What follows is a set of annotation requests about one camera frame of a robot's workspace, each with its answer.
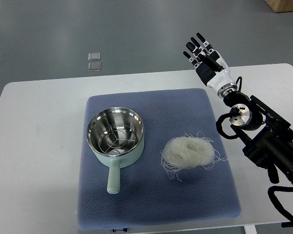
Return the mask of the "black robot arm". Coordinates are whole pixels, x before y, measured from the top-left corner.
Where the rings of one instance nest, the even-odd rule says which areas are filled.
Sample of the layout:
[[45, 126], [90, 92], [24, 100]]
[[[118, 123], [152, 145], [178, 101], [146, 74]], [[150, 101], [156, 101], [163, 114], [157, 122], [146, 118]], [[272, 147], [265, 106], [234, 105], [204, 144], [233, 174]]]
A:
[[273, 206], [288, 222], [282, 227], [293, 227], [293, 215], [278, 200], [276, 193], [293, 194], [293, 130], [283, 117], [255, 96], [241, 92], [242, 77], [227, 88], [221, 96], [231, 110], [219, 117], [217, 132], [226, 139], [241, 139], [243, 154], [257, 167], [268, 172], [268, 197]]

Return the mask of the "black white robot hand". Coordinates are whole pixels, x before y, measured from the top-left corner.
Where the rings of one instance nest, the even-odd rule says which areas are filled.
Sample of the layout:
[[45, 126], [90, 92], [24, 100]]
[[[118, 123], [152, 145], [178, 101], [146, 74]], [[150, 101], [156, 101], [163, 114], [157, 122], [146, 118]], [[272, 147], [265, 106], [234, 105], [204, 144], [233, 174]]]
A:
[[231, 79], [230, 69], [220, 53], [200, 33], [196, 36], [186, 43], [188, 51], [183, 55], [193, 65], [203, 84], [224, 98], [237, 90], [237, 84]]

